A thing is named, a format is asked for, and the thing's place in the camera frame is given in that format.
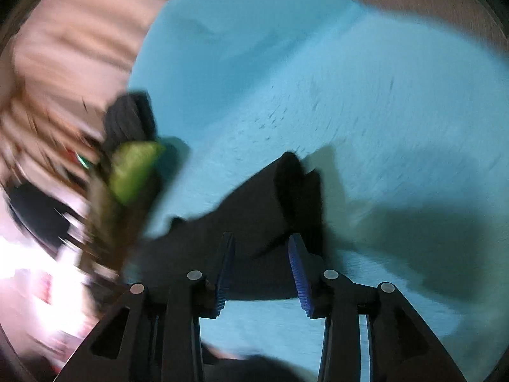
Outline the black pants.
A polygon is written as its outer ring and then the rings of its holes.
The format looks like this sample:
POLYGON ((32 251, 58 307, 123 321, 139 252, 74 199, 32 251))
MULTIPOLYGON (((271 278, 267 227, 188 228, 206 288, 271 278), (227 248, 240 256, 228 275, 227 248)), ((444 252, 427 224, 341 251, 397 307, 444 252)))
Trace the black pants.
POLYGON ((232 191, 213 211, 172 220, 162 236, 143 242, 130 257, 126 277, 165 298, 172 278, 211 271, 223 235, 235 240, 229 279, 232 300, 296 298, 288 259, 290 236, 309 253, 324 255, 321 175, 307 172, 286 152, 232 191))

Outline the olive green jacket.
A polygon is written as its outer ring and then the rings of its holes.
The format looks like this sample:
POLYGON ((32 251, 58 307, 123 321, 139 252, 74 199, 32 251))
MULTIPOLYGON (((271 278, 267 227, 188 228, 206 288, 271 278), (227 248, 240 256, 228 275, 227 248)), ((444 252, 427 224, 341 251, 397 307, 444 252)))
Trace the olive green jacket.
POLYGON ((135 246, 148 214, 161 192, 162 182, 156 170, 134 201, 120 203, 107 185, 102 163, 91 171, 88 185, 89 211, 85 218, 85 244, 82 245, 80 268, 107 279, 116 279, 135 246))

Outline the dark grey quilted jacket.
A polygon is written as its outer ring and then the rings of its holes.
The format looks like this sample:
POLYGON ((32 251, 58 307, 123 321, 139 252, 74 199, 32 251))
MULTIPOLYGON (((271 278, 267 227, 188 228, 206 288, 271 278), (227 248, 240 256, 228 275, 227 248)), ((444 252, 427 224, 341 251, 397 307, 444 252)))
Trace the dark grey quilted jacket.
POLYGON ((121 94, 107 108, 103 128, 102 149, 108 155, 125 142, 153 141, 157 128, 148 94, 145 91, 121 94))

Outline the turquoise fluffy bed blanket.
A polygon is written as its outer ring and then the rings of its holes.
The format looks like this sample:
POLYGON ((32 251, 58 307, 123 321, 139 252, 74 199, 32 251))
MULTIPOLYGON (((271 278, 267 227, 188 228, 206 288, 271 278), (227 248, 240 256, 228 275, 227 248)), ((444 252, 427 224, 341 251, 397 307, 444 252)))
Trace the turquoise fluffy bed blanket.
POLYGON ((292 151, 322 175, 335 266, 394 283, 466 379, 508 344, 508 60, 351 0, 169 0, 129 80, 184 165, 147 228, 292 151))

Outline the beige curtain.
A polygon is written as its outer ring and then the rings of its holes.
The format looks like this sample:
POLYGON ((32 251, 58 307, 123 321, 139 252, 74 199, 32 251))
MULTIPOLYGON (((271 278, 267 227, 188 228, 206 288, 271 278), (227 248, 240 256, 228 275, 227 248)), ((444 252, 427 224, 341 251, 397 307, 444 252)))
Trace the beige curtain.
POLYGON ((1 0, 1 157, 81 179, 167 0, 1 0))

